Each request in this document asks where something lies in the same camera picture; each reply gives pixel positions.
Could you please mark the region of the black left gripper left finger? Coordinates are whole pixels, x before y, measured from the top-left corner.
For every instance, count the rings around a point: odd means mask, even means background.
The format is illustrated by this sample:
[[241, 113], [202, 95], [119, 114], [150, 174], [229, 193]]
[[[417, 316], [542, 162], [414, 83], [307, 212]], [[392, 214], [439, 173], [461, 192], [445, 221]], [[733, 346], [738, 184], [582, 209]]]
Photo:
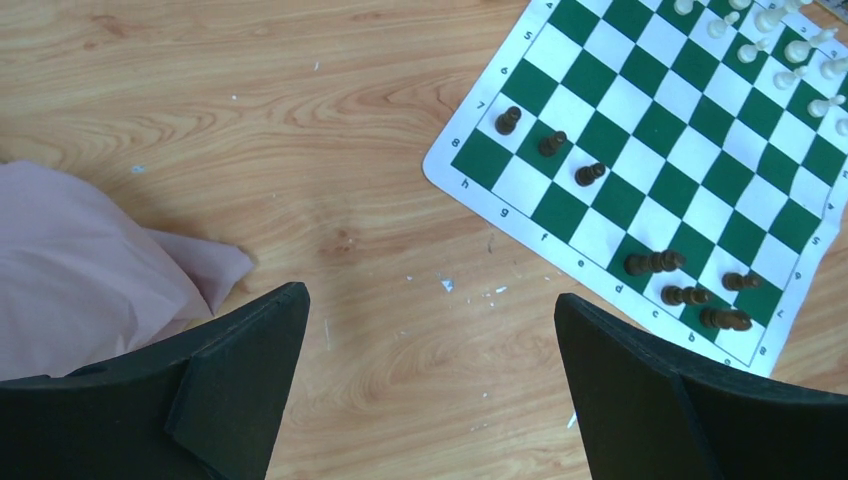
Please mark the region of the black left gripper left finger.
[[262, 479], [310, 309], [301, 282], [137, 351], [1, 385], [5, 479]]

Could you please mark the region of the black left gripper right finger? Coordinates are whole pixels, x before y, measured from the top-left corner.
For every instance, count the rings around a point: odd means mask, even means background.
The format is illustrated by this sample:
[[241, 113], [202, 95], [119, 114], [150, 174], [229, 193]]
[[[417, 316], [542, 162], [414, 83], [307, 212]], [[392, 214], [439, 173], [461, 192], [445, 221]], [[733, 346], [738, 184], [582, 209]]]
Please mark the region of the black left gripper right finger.
[[843, 479], [847, 399], [718, 363], [573, 293], [559, 350], [595, 479]]

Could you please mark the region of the dark piece from tin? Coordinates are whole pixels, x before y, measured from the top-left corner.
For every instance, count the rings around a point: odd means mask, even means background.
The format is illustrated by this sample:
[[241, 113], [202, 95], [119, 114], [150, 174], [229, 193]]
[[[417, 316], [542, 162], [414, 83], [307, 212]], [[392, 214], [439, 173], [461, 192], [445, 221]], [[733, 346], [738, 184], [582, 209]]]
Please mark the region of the dark piece from tin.
[[751, 316], [741, 310], [704, 308], [699, 315], [704, 327], [734, 331], [747, 331], [752, 328]]

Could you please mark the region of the dark tall chess piece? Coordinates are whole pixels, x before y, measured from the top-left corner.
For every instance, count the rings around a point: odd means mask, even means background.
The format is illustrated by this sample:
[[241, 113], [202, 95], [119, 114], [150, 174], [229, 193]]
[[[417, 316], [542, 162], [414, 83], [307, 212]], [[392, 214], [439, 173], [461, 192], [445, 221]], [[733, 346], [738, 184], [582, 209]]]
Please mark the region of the dark tall chess piece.
[[648, 273], [673, 272], [682, 268], [685, 263], [686, 258], [683, 254], [667, 249], [647, 255], [628, 255], [624, 269], [628, 275], [639, 276]]

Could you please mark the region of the dark pawn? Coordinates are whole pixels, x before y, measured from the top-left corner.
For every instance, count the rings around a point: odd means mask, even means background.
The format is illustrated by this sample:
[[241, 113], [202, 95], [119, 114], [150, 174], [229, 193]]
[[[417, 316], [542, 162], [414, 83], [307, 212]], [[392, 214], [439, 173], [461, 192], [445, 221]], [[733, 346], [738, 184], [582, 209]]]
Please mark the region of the dark pawn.
[[726, 290], [742, 291], [759, 288], [763, 284], [763, 278], [753, 272], [747, 274], [728, 272], [722, 276], [721, 283]]
[[497, 116], [494, 123], [495, 131], [504, 136], [512, 134], [521, 117], [521, 108], [515, 105], [510, 106], [503, 113]]
[[567, 142], [568, 137], [564, 131], [558, 130], [540, 139], [537, 150], [545, 158], [555, 155]]

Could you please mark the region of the green white chess mat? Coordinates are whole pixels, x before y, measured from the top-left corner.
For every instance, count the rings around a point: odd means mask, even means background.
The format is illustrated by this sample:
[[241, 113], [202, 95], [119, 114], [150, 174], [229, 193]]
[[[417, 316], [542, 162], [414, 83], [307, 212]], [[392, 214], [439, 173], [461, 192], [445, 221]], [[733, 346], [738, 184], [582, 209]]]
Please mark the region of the green white chess mat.
[[[673, 1], [532, 1], [424, 175], [653, 334], [769, 376], [847, 204], [846, 32], [798, 1], [694, 1], [685, 16]], [[542, 157], [558, 130], [566, 144]], [[579, 186], [596, 162], [606, 173]], [[625, 272], [667, 249], [682, 268]], [[763, 284], [726, 290], [728, 272]], [[711, 297], [669, 306], [669, 285]], [[708, 307], [752, 328], [704, 327]]]

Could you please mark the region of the white chess piece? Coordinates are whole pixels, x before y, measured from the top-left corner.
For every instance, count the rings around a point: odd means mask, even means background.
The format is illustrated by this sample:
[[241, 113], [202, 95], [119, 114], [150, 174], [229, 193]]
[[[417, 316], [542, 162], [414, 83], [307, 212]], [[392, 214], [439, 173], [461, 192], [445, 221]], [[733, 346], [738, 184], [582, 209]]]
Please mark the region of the white chess piece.
[[694, 1], [693, 0], [674, 0], [673, 1], [673, 9], [676, 14], [680, 16], [685, 16], [690, 14], [694, 9]]

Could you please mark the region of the pink cloth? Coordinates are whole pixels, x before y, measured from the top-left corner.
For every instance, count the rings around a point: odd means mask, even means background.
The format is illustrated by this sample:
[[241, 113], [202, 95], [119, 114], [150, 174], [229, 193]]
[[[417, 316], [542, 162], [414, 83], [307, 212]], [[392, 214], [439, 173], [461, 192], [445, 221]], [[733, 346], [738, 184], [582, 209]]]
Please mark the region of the pink cloth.
[[60, 377], [211, 319], [253, 268], [239, 248], [148, 229], [28, 161], [1, 167], [1, 376]]

